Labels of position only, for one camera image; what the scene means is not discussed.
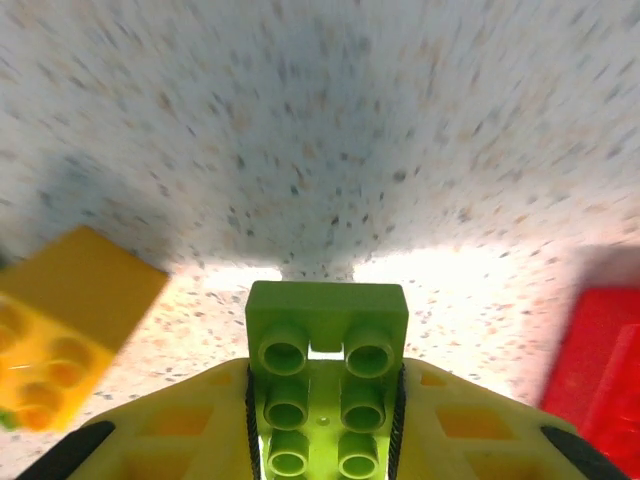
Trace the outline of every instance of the terrazzo floor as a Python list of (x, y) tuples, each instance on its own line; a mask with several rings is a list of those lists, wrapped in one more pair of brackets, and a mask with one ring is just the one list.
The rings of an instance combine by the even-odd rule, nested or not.
[[(640, 1), (6, 0), (0, 251), (173, 280), (77, 419), (247, 354), (260, 278), (398, 282), (406, 355), (538, 400), (640, 271)], [(0, 434), (0, 479), (60, 435)]]

